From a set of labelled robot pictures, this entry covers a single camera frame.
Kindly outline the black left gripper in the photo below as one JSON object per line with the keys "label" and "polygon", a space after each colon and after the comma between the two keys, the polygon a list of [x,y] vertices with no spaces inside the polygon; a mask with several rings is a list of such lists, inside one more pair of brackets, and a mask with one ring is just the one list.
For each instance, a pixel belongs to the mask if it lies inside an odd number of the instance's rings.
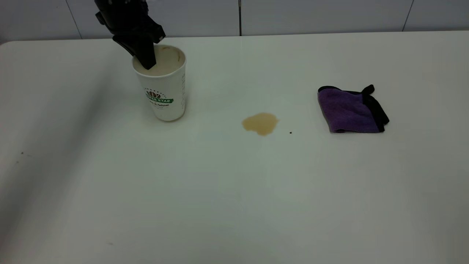
{"label": "black left gripper", "polygon": [[154,44],[166,34],[161,25],[150,16],[146,0],[96,0],[96,17],[112,35],[112,40],[123,47],[150,70],[157,64]]}

